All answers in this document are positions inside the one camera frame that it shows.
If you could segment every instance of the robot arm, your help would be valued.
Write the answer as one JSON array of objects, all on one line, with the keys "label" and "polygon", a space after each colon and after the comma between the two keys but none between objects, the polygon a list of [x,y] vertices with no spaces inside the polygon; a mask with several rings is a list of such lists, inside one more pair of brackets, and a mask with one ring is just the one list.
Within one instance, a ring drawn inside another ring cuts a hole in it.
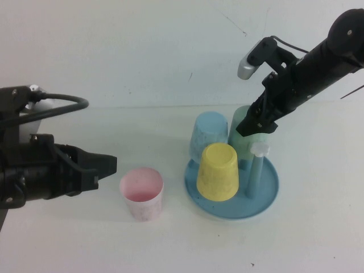
[{"label": "robot arm", "polygon": [[241,60],[238,76],[248,80],[264,62],[275,72],[263,80],[265,91],[237,127],[243,137],[273,133],[277,119],[364,67],[364,9],[343,13],[328,37],[300,60],[274,38],[264,38]]},{"label": "robot arm", "polygon": [[[54,109],[49,105],[35,107],[54,99],[76,103]],[[88,105],[83,98],[47,94],[32,86],[0,89],[0,218],[6,214],[2,209],[20,208],[26,201],[75,196],[97,189],[100,179],[116,173],[114,156],[55,144],[53,135],[35,134],[42,119]],[[25,124],[33,126],[21,130]],[[21,143],[25,133],[28,141]]]}]

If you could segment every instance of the upside-down cup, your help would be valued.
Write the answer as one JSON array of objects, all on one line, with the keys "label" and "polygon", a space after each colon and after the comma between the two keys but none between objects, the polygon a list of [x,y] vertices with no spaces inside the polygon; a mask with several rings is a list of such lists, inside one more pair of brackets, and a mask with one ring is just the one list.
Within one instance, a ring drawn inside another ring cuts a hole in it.
[{"label": "upside-down cup", "polygon": [[259,133],[249,136],[242,136],[236,128],[245,118],[250,105],[239,107],[233,116],[231,122],[228,144],[231,145],[237,152],[239,168],[249,169],[254,155],[250,152],[251,146],[255,142],[266,142],[267,134]]},{"label": "upside-down cup", "polygon": [[138,221],[153,220],[162,212],[163,179],[155,169],[132,169],[121,179],[120,191]]},{"label": "upside-down cup", "polygon": [[200,164],[204,149],[216,142],[228,142],[228,121],[218,112],[203,112],[195,121],[189,144],[189,156]]},{"label": "upside-down cup", "polygon": [[197,189],[208,200],[226,201],[239,189],[238,158],[232,146],[213,143],[202,153]]}]

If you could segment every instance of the table surface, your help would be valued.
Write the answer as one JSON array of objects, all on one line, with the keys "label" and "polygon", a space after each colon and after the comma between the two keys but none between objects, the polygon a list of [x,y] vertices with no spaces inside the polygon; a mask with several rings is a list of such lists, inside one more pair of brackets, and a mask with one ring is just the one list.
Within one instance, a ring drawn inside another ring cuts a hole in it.
[{"label": "table surface", "polygon": [[[248,220],[199,209],[184,186],[197,115],[238,106],[87,109],[44,120],[56,143],[118,157],[97,191],[30,201],[0,232],[0,272],[363,272],[364,108],[306,104],[278,121],[269,159],[280,191]],[[164,177],[164,210],[135,222],[119,193],[130,169]]]}]

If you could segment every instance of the yellow cup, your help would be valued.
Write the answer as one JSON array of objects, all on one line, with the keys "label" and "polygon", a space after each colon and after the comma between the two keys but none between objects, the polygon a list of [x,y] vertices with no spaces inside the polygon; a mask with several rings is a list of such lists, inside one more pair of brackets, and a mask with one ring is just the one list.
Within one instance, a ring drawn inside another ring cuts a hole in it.
[{"label": "yellow cup", "polygon": [[197,189],[208,200],[226,201],[239,189],[238,156],[232,146],[213,143],[202,153]]}]

